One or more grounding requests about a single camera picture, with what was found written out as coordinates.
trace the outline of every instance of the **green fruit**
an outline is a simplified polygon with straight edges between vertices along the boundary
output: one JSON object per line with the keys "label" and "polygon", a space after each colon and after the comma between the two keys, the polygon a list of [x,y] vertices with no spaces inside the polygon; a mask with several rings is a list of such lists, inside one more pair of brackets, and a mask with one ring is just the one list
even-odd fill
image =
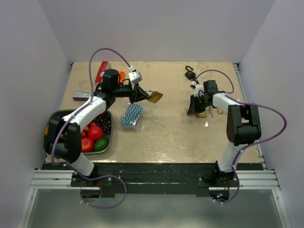
{"label": "green fruit", "polygon": [[109,140],[105,137],[98,139],[94,145],[94,151],[103,151],[109,145]]}

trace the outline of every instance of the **gray floor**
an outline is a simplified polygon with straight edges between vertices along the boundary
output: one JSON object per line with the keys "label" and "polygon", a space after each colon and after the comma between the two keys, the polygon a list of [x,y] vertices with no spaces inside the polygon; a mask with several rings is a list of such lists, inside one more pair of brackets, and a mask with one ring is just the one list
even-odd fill
{"label": "gray floor", "polygon": [[[115,209],[80,204],[79,190],[39,190],[29,228],[280,228],[271,190],[241,190],[226,205],[192,195],[128,195]],[[121,199],[99,199],[111,205]]]}

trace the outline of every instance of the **black carabiner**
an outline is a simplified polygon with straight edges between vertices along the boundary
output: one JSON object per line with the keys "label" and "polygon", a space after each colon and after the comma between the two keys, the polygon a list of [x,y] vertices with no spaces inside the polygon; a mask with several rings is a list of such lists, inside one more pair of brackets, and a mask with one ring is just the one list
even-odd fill
{"label": "black carabiner", "polygon": [[192,71],[193,70],[193,68],[190,67],[190,66],[185,66],[185,68],[186,68],[187,71]]}

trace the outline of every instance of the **white wall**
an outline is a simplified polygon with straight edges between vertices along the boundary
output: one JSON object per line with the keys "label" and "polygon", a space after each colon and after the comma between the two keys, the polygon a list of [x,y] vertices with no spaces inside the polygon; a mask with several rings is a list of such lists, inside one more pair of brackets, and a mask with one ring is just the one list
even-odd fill
{"label": "white wall", "polygon": [[[304,1],[277,0],[241,62],[241,77],[250,101],[271,105],[287,117],[286,132],[262,150],[275,168],[294,228],[304,225]],[[263,138],[282,121],[263,112]]]}
{"label": "white wall", "polygon": [[68,61],[37,0],[0,1],[0,227],[16,227]]}
{"label": "white wall", "polygon": [[[240,62],[275,0],[39,0],[69,59]],[[100,54],[97,60],[118,60]]]}

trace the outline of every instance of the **chevron patterned pouch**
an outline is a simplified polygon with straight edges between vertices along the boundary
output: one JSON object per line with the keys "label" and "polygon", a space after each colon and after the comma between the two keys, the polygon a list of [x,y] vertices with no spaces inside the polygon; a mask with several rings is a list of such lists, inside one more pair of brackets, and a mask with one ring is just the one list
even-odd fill
{"label": "chevron patterned pouch", "polygon": [[124,130],[132,130],[138,124],[138,119],[143,113],[143,108],[138,104],[131,104],[121,120],[121,128]]}

